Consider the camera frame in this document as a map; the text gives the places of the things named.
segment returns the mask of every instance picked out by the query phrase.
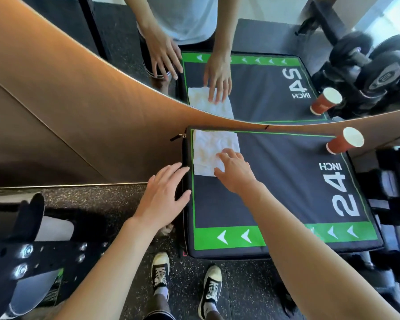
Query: shoe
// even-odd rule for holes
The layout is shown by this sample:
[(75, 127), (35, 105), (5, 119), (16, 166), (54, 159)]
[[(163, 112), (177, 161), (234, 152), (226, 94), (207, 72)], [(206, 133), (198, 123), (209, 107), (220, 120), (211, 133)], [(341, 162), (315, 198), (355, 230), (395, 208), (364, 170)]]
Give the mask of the shoe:
[(151, 265), (151, 281), (153, 283), (154, 292), (158, 288), (169, 288), (169, 272), (169, 256), (166, 253), (158, 253), (155, 255), (153, 264)]
[(205, 304), (218, 303), (219, 295), (222, 289), (222, 274), (221, 269), (213, 265), (209, 267), (203, 281), (203, 294), (198, 307), (199, 317), (203, 320), (206, 318)]

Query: white t-shirt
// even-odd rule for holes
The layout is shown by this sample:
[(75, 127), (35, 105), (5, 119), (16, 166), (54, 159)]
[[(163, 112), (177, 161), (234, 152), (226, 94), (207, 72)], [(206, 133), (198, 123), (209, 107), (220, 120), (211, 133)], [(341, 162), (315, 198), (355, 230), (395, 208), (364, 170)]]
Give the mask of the white t-shirt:
[(178, 45), (205, 41), (215, 32), (218, 0), (147, 1), (163, 31)]

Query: towel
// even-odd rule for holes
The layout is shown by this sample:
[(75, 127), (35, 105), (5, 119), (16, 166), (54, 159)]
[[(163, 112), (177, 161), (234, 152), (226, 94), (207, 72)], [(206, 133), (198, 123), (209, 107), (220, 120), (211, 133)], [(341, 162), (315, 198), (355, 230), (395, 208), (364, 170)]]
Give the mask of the towel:
[(234, 119), (234, 114), (232, 113), (231, 103), (229, 97), (227, 96), (225, 101), (218, 102), (214, 104), (208, 101), (209, 88), (208, 87), (189, 87), (188, 88), (188, 99), (190, 100), (190, 105), (199, 110), (206, 111), (217, 116), (224, 118)]
[(224, 163), (216, 157), (224, 148), (240, 152), (237, 134), (232, 131), (194, 130), (193, 148), (194, 174), (202, 176), (215, 176), (215, 167), (225, 171)]

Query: hand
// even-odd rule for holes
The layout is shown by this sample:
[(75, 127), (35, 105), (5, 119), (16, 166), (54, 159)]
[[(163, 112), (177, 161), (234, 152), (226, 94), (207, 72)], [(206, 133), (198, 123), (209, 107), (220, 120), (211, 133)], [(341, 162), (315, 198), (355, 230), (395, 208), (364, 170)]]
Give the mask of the hand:
[(224, 163), (225, 172), (215, 167), (215, 176), (229, 191), (240, 194), (244, 186), (257, 182), (249, 163), (244, 161), (242, 154), (225, 148), (216, 156)]
[(139, 218), (154, 232), (171, 223), (190, 200), (191, 190), (187, 190), (175, 201), (175, 191), (189, 167), (182, 163), (162, 168), (150, 177), (147, 189), (139, 202), (134, 218)]
[(207, 86), (209, 81), (209, 102), (218, 104), (219, 101), (224, 102), (226, 97), (229, 96), (232, 89), (231, 82), (231, 52), (213, 50), (212, 54), (207, 61), (204, 70), (203, 84)]
[(181, 50), (178, 45), (160, 28), (157, 23), (152, 24), (148, 28), (143, 28), (142, 33), (147, 42), (148, 50), (151, 57), (151, 65), (153, 67), (154, 77), (157, 78), (157, 66), (162, 72), (165, 80), (168, 80), (165, 66), (174, 77), (178, 79), (178, 75), (172, 65), (176, 66), (178, 71), (183, 73), (182, 65), (179, 59), (182, 58)]

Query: cup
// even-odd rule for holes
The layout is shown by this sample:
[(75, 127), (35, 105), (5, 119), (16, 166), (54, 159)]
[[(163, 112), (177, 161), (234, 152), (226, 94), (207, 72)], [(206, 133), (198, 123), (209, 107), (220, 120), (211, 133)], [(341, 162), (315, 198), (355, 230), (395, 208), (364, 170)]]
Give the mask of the cup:
[(344, 128), (342, 134), (332, 139), (326, 144), (329, 153), (336, 155), (343, 153), (350, 148), (361, 147), (364, 145), (364, 138), (360, 131), (355, 128)]
[(310, 110), (319, 116), (329, 110), (331, 107), (342, 103), (342, 95), (332, 87), (326, 87), (323, 93), (310, 106)]

